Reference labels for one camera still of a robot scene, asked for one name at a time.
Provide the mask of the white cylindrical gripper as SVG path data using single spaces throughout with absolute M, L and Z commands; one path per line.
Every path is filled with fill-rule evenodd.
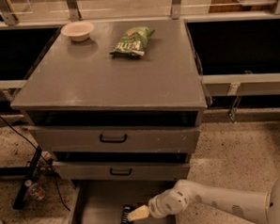
M 155 218 L 165 218 L 169 215 L 169 211 L 162 202 L 163 195 L 156 195 L 148 202 L 148 207 L 142 205 L 128 214 L 128 220 L 134 222 L 135 220 L 148 218 L 149 215 Z

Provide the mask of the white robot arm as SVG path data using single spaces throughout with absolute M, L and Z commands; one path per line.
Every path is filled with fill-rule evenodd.
M 280 178 L 270 193 L 216 188 L 190 180 L 179 180 L 169 190 L 150 199 L 128 214 L 126 220 L 165 218 L 182 213 L 191 202 L 198 202 L 254 224 L 280 224 Z

